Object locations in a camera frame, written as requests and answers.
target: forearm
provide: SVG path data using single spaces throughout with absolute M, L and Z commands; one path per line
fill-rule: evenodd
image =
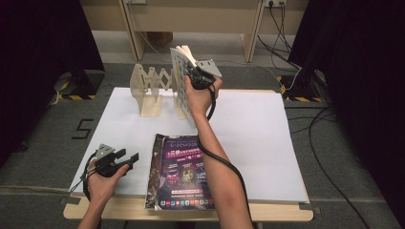
M 206 117 L 203 115 L 193 117 L 203 147 L 229 161 Z M 203 155 L 203 162 L 222 228 L 251 227 L 245 193 L 238 176 L 230 168 L 206 154 Z
M 106 204 L 106 201 L 91 201 L 77 229 L 96 229 Z

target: power outlet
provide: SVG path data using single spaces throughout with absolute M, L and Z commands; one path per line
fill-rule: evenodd
M 281 8 L 284 4 L 284 7 L 286 6 L 287 0 L 271 0 L 273 1 L 273 8 Z M 270 0 L 266 0 L 265 2 L 265 7 L 268 7 L 268 3 Z

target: magazine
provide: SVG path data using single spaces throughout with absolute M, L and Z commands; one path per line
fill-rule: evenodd
M 155 141 L 155 146 L 161 146 L 160 159 L 156 160 L 160 160 L 160 175 L 158 179 L 149 179 L 150 186 L 155 185 L 156 188 L 148 187 L 148 195 L 149 190 L 156 190 L 154 209 L 214 210 L 214 199 L 206 182 L 203 152 L 197 145 L 197 137 L 157 135 L 157 139 L 161 140 L 161 144 Z M 152 171 L 155 174 L 157 169 L 151 167 L 151 174 Z M 145 207 L 151 208 L 153 199 L 146 200 Z

